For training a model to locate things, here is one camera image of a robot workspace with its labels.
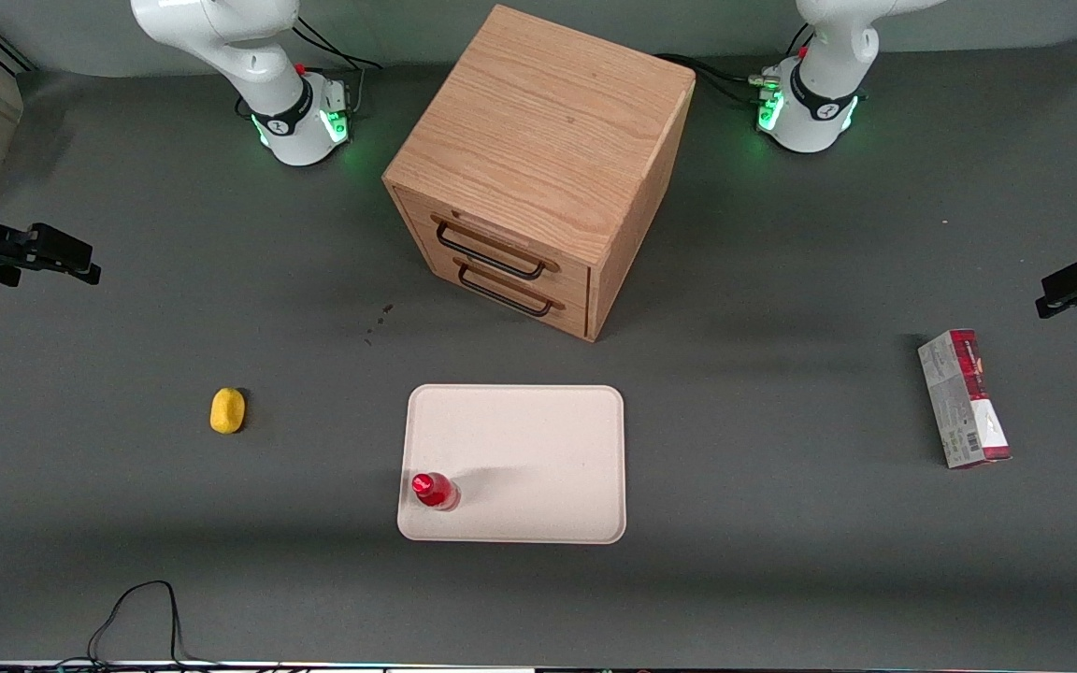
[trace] green led light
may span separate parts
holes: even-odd
[[[775,128],[775,123],[779,121],[779,112],[783,110],[783,94],[775,93],[775,95],[770,98],[770,101],[764,103],[766,108],[765,111],[759,114],[759,126],[765,131],[770,131],[770,129]]]
[[[318,117],[322,120],[323,126],[326,127],[326,132],[330,134],[330,139],[334,140],[335,144],[340,144],[340,142],[347,140],[347,115],[342,114],[342,112],[319,110]]]
[[[252,126],[255,126],[256,132],[260,134],[260,143],[268,148],[268,138],[265,138],[265,129],[260,127],[260,123],[256,121],[256,115],[252,115]]]
[[[858,96],[854,96],[854,100],[850,102],[850,111],[847,112],[847,121],[841,123],[841,129],[843,131],[850,128],[850,123],[854,120],[854,108],[858,107]]]

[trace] wooden drawer cabinet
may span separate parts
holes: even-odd
[[[693,85],[498,5],[384,183],[437,277],[592,341],[667,192]]]

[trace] red bottle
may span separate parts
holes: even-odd
[[[460,504],[460,487],[452,485],[449,478],[437,472],[420,473],[411,478],[409,485],[424,506],[449,511]]]

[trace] gray tabletop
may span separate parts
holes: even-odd
[[[0,286],[0,659],[76,655],[163,577],[212,659],[1077,670],[1077,310],[1033,307],[1077,260],[1077,43],[885,55],[819,156],[701,88],[595,345],[422,263],[379,176],[444,74],[368,74],[307,169],[221,76],[25,83],[0,216],[85,238],[102,284]],[[914,348],[954,327],[1007,464],[941,461]],[[429,382],[619,389],[623,541],[403,539]],[[163,657],[164,598],[114,629]]]

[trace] drawer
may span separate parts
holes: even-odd
[[[584,302],[547,297],[530,286],[523,286],[514,278],[460,255],[445,255],[432,261],[435,263],[433,271],[442,280],[454,282],[501,306],[585,339],[587,310]]]
[[[586,306],[589,294],[589,268],[574,260],[551,252],[534,252],[526,239],[508,241],[505,236],[490,234],[490,226],[475,216],[458,212],[397,188],[402,209],[416,238],[432,266],[437,261],[457,255],[475,266],[492,269],[495,276],[512,281],[534,293],[560,302]]]

